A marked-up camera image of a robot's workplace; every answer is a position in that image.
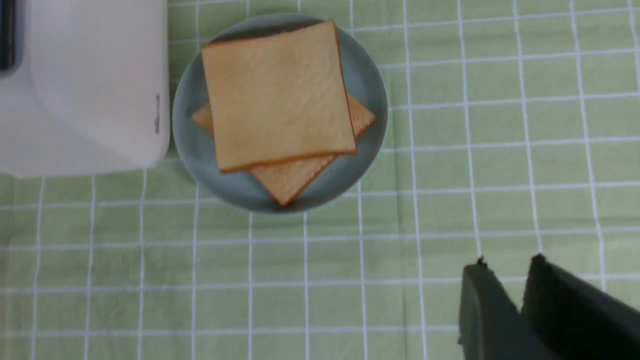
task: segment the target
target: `plate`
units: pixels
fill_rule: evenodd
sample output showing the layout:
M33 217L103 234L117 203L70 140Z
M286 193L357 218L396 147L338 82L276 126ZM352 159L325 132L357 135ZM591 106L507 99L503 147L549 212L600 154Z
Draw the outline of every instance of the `plate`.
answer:
M252 17L225 30L214 42L257 38L292 31L322 20L282 13ZM336 199L352 188L378 155L387 130L387 95L380 72L362 46L339 30L344 83L376 116L375 124L358 139L356 156L341 156L318 176L291 204L282 208L248 172L221 174L216 163L214 140L191 120L192 114L209 100L198 54L182 75L173 102L173 137L180 159L196 182L221 200L248 211L297 213Z

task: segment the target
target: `green checkered tablecloth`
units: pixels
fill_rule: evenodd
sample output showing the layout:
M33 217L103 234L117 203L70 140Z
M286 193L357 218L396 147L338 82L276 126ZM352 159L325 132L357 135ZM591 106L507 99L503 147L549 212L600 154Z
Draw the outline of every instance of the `green checkered tablecloth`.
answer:
M640 0L173 0L175 89L247 16L333 18L392 108L357 187L267 217L175 151L126 174L0 177L7 360L461 359L461 268L520 303L542 251L640 307Z

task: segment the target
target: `black object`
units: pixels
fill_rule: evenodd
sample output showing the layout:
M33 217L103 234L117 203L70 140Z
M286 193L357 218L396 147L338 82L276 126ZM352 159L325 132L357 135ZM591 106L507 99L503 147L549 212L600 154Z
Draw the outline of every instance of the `black object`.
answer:
M460 304L460 344L467 360L558 360L520 317L482 259L465 266Z
M531 261L522 318L561 359L640 359L640 313L542 255Z
M467 360L640 359L640 313L542 255L518 313L480 259L463 272L460 343Z
M15 0L0 0L0 71L15 63Z

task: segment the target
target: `stack of bread slices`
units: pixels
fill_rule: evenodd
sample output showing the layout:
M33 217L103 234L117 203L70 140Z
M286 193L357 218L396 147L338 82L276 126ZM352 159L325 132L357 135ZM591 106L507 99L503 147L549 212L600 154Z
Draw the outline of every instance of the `stack of bread slices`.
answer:
M202 50L209 102L193 120L222 173L248 171L289 205L376 117L347 94L333 21Z

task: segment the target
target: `black handle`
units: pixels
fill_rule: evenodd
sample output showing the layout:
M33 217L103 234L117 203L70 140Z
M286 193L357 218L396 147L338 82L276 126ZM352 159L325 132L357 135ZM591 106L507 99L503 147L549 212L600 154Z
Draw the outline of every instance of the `black handle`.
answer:
M15 0L0 0L0 70L15 63Z

